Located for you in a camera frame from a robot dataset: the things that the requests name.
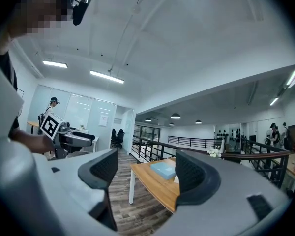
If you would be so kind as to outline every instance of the paper sign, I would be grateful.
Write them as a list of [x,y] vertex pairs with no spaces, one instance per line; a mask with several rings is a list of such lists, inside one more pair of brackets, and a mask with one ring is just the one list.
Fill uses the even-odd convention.
[[99,126],[107,126],[108,116],[100,115]]

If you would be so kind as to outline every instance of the wooden floor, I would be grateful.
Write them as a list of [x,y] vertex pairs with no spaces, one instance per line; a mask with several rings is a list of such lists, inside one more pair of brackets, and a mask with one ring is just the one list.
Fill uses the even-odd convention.
[[121,235],[151,235],[171,216],[136,178],[133,204],[129,204],[130,164],[137,161],[118,152],[118,171],[109,187],[110,201]]

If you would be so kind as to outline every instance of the round ceiling light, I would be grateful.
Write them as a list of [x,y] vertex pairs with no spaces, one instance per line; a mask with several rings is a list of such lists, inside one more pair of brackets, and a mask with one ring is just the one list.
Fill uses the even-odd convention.
[[174,113],[172,116],[171,116],[172,119],[180,119],[180,115],[177,114],[177,113]]

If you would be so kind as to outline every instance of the wooden handrail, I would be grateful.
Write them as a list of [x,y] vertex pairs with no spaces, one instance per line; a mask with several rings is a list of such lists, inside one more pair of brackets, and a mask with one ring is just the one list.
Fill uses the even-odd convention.
[[[192,148],[184,148],[184,147],[177,147],[177,146],[173,146],[171,144],[166,144],[166,143],[161,143],[161,142],[153,141],[153,140],[146,139],[146,138],[143,138],[143,137],[140,137],[140,136],[136,136],[136,135],[133,135],[133,137],[138,138],[138,139],[141,139],[141,140],[144,140],[144,141],[151,142],[151,143],[156,144],[156,145],[162,145],[162,146],[165,146],[165,147],[168,147],[168,148],[172,148],[172,149],[188,150],[188,151],[193,151],[193,152],[197,152],[197,153],[202,153],[202,154],[207,154],[208,155],[208,153],[206,151],[203,151],[203,150],[197,150],[197,149],[192,149]],[[265,144],[260,144],[260,143],[257,143],[257,142],[254,142],[254,141],[250,141],[250,140],[247,140],[247,142],[254,143],[254,144],[256,144],[258,146],[261,146],[263,148],[268,148],[268,149],[270,149],[272,151],[279,150],[280,152],[267,153],[267,154],[228,154],[228,153],[222,153],[222,158],[225,158],[225,159],[242,159],[242,160],[258,160],[258,159],[275,159],[275,158],[281,158],[281,157],[284,157],[284,156],[288,156],[290,154],[290,152],[287,151],[287,150],[275,148],[275,147],[268,146],[268,145],[265,145]]]

